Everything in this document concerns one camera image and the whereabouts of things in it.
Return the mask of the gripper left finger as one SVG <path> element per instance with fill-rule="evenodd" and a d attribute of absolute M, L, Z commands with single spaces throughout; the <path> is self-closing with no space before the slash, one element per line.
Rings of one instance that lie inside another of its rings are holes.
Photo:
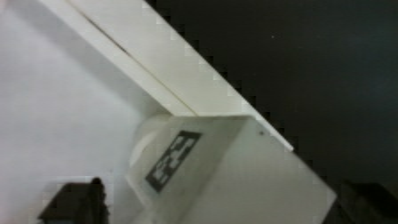
<path fill-rule="evenodd" d="M 105 185 L 99 178 L 67 183 L 39 214 L 43 224 L 108 224 Z"/>

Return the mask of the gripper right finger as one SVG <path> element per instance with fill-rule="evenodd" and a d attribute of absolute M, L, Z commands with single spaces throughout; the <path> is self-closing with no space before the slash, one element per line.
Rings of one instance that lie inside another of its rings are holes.
<path fill-rule="evenodd" d="M 398 183 L 345 181 L 338 212 L 343 224 L 398 224 Z"/>

